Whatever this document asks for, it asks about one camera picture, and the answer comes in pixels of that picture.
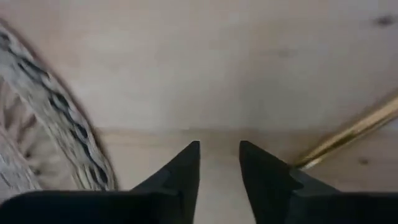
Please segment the gold metal rod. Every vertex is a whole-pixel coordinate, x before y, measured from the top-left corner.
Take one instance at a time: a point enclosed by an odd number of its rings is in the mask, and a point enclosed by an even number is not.
[[[310,150],[304,156],[296,160],[293,166],[303,170],[309,169],[325,160],[336,151],[341,150],[344,146],[380,128],[397,116],[398,96],[348,128],[322,141],[316,148]]]

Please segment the light wood surface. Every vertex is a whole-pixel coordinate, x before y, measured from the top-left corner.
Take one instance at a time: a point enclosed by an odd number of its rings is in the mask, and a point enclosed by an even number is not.
[[[292,162],[396,91],[397,14],[396,0],[0,0],[87,112],[124,189],[203,141],[197,223],[253,223],[240,139]],[[309,173],[398,191],[397,127]]]

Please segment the woven rug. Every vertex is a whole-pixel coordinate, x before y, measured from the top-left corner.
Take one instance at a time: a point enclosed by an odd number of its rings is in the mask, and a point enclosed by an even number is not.
[[[87,120],[33,55],[0,23],[0,203],[32,190],[114,190]]]

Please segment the plywood panel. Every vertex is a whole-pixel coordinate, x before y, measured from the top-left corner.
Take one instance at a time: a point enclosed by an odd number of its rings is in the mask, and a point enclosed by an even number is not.
[[[103,128],[334,128],[398,85],[397,1],[0,4]]]

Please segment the brass pole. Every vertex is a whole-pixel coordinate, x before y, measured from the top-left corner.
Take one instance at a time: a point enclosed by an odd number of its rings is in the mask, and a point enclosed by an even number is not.
[[[396,118],[397,115],[398,96],[348,128],[322,141],[317,147],[309,150],[304,156],[297,159],[293,165],[299,169],[309,169],[336,151],[341,150],[343,146],[380,128],[382,125]]]

